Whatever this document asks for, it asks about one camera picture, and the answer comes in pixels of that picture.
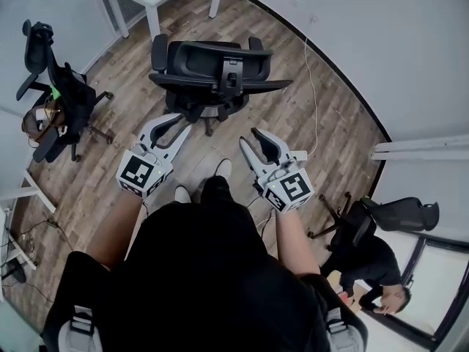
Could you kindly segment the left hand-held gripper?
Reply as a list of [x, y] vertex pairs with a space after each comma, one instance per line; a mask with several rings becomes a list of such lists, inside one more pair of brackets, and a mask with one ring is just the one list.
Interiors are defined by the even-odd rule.
[[172, 161], [191, 132], [191, 124], [181, 128], [166, 145], [160, 137], [182, 119], [182, 114], [164, 114], [147, 122], [132, 147], [124, 152], [116, 174], [121, 189], [141, 199], [149, 197], [171, 174]]

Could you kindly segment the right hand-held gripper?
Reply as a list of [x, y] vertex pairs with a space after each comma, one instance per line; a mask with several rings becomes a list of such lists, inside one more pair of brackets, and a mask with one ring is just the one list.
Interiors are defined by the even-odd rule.
[[[314, 189], [306, 170], [293, 159], [287, 143], [263, 129], [252, 128], [251, 132], [260, 143], [265, 161], [243, 136], [239, 145], [249, 168], [258, 177], [256, 184], [261, 197], [280, 214], [304, 205], [314, 195]], [[282, 164], [273, 167], [266, 163]]]

